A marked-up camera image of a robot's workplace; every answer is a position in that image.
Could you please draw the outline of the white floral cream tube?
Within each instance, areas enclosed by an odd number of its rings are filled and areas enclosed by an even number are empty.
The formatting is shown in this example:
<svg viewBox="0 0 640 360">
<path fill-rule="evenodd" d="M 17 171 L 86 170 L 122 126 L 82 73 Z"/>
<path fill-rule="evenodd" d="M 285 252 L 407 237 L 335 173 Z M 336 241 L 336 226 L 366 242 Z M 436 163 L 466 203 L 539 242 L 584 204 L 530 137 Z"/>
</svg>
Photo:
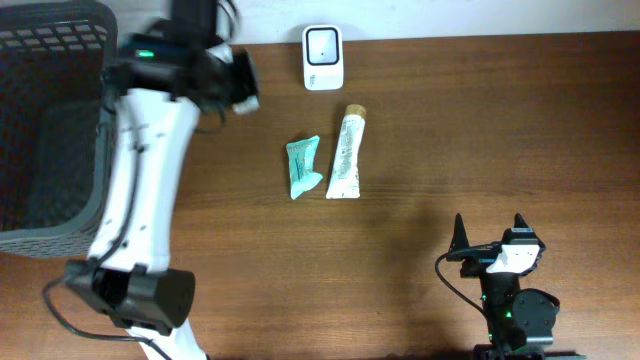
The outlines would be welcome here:
<svg viewBox="0 0 640 360">
<path fill-rule="evenodd" d="M 358 154 L 366 125 L 366 109 L 350 104 L 345 109 L 334 157 L 327 199 L 360 197 Z"/>
</svg>

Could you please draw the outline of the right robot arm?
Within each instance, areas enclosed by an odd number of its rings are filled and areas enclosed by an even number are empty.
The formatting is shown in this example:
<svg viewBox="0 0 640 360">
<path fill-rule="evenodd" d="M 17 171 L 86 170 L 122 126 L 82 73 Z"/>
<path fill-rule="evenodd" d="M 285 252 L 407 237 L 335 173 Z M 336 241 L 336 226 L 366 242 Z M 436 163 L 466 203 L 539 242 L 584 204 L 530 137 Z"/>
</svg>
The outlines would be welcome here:
<svg viewBox="0 0 640 360">
<path fill-rule="evenodd" d="M 553 344 L 552 329 L 560 310 L 553 295 L 523 288 L 520 279 L 537 268 L 546 245 L 517 213 L 514 225 L 489 244 L 469 243 L 461 215 L 444 259 L 461 264 L 462 278 L 477 278 L 481 303 L 473 306 L 486 320 L 489 342 L 473 349 L 475 359 L 543 359 Z"/>
</svg>

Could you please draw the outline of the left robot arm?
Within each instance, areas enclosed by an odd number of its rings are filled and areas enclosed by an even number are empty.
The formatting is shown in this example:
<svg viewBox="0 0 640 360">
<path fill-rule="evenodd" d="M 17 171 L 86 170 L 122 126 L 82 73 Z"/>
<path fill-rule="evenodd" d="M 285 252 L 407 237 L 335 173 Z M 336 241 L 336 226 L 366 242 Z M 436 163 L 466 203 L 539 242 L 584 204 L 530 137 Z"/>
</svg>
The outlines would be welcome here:
<svg viewBox="0 0 640 360">
<path fill-rule="evenodd" d="M 200 117 L 259 106 L 252 59 L 230 46 L 239 22 L 231 1 L 175 1 L 103 74 L 102 107 L 117 130 L 105 212 L 61 283 L 111 320 L 115 341 L 151 359 L 205 357 L 188 319 L 195 277 L 170 265 L 170 226 Z"/>
</svg>

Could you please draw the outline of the teal wet wipes pack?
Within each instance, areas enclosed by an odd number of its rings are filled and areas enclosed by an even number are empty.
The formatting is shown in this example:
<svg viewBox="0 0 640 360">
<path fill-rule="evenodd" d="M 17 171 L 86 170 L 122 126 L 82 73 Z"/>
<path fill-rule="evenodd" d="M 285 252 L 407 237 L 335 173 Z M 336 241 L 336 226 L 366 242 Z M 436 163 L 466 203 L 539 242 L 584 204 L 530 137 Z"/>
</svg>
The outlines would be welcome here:
<svg viewBox="0 0 640 360">
<path fill-rule="evenodd" d="M 323 175 L 314 170 L 319 142 L 320 137 L 315 135 L 286 145 L 292 200 L 296 200 L 303 193 L 312 190 L 323 179 Z"/>
</svg>

